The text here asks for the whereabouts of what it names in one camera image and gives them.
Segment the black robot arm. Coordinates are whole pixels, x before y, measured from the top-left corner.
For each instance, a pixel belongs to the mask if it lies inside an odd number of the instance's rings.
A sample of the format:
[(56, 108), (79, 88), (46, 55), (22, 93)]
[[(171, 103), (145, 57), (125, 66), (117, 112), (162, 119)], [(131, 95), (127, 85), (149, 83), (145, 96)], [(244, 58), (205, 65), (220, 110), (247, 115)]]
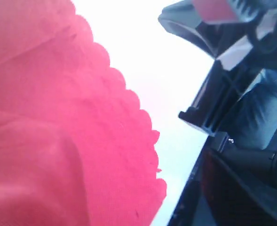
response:
[(178, 115), (208, 137), (169, 225), (277, 226), (277, 130), (267, 149), (248, 150), (220, 128), (260, 70), (277, 70), (277, 0), (182, 0), (158, 20), (214, 59)]

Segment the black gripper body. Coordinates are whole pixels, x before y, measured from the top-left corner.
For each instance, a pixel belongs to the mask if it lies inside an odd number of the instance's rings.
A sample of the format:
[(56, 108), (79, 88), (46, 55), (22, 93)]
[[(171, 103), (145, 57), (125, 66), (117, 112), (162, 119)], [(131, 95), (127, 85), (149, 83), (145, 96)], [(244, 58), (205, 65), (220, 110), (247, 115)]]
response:
[(178, 115), (210, 136), (261, 69), (277, 70), (277, 0), (181, 0), (163, 8), (158, 21), (214, 60)]

